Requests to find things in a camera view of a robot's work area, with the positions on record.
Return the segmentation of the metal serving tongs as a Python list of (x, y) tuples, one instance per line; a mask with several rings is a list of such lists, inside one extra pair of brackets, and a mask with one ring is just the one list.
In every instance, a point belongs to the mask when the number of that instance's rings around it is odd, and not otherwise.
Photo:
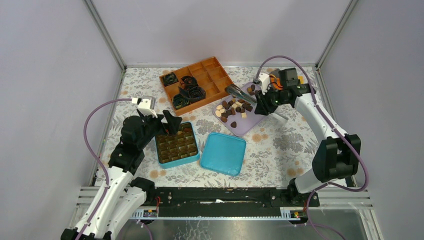
[(273, 105), (271, 103), (270, 91), (263, 94), (262, 90), (260, 90), (254, 95), (254, 97), (252, 97), (242, 91), (242, 89), (236, 86), (235, 84), (230, 84), (229, 86), (227, 86), (225, 88), (225, 91), (230, 95), (236, 96), (237, 98), (242, 99), (249, 104), (252, 104), (252, 106), (255, 108), (254, 112), (257, 115), (272, 116), (275, 119), (283, 122), (284, 124), (287, 123), (287, 121), (289, 120), (286, 116), (275, 113), (275, 110), (277, 109), (278, 105)]

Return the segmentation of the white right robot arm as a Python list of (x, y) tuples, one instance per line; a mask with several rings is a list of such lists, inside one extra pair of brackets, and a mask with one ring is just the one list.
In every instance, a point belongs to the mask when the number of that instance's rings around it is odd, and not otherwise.
[(328, 115), (316, 98), (310, 83), (301, 83), (295, 68), (279, 70), (278, 76), (259, 73), (255, 83), (261, 89), (255, 94), (255, 113), (270, 115), (282, 105), (291, 105), (308, 123), (319, 142), (311, 169), (293, 178), (286, 199), (293, 206), (305, 203), (309, 194), (321, 186), (355, 175), (360, 165), (361, 140), (348, 134)]

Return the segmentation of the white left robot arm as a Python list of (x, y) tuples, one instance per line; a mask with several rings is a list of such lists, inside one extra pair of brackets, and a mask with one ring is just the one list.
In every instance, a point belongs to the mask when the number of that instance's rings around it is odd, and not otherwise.
[(155, 200), (155, 184), (134, 177), (143, 161), (144, 148), (157, 135), (176, 135), (182, 118), (163, 110), (156, 117), (139, 112), (124, 119), (119, 143), (112, 151), (105, 181), (85, 215), (62, 240), (114, 240), (130, 215)]

